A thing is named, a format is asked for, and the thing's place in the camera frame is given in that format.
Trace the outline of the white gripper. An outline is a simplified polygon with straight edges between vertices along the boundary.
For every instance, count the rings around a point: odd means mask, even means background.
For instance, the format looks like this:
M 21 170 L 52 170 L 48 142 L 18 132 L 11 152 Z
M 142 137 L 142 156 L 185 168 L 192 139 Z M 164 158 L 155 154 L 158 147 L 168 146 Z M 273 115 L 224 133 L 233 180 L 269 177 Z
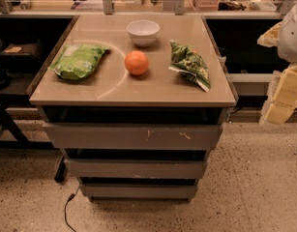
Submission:
M 258 39 L 265 47 L 278 46 L 279 57 L 289 62 L 282 72 L 273 71 L 267 100 L 261 109 L 261 125 L 282 125 L 297 108 L 297 2 L 283 18 Z

